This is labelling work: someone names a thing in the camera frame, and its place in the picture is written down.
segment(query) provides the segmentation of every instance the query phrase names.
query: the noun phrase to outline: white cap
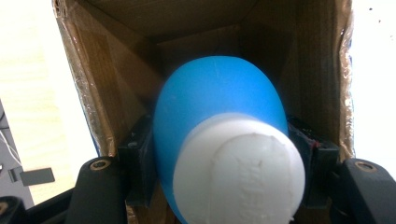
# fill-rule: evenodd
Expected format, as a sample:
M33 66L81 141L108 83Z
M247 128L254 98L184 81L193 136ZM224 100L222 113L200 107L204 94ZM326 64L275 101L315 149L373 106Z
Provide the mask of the white cap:
M304 165L289 138L241 114L193 129L174 174L188 223L289 223L304 193Z

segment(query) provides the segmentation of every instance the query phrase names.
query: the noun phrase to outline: brown cardboard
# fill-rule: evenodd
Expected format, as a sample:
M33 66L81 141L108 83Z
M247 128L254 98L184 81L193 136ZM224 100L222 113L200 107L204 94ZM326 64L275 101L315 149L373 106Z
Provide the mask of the brown cardboard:
M350 0L55 0L54 5L102 154L115 155L136 119L152 111L176 68L198 57L230 55L257 65L276 86L287 113L341 146L342 158L353 155L347 104ZM327 223L323 216L315 223Z

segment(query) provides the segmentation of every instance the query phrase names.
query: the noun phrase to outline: black plastic part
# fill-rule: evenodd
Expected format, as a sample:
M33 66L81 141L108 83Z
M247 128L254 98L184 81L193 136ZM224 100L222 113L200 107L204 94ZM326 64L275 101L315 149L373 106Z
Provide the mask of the black plastic part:
M101 166L99 161L108 166ZM86 162L79 171L65 223L127 223L126 178L115 158L101 157Z
M0 224L30 223L23 201L17 197L0 198Z
M289 137L300 152L305 169L305 190L302 204L306 208L327 207L328 177L338 161L339 147L318 136L312 129L289 117Z
M21 180L21 173L23 172L23 168L21 166L15 167L14 169L8 170L9 178L12 183Z
M73 189L70 189L28 209L29 223L64 223L72 194Z
M20 176L24 186L45 184L55 181L51 168L21 172Z
M143 116L118 147L120 164L129 176L126 203L131 206L148 207L157 180L151 127L151 116Z
M350 159L341 166L339 178L343 187L338 190L341 195L334 197L333 205L339 208L340 214L354 217L359 224L395 223L396 182L383 167ZM333 223L350 223L335 222L334 217L332 220Z

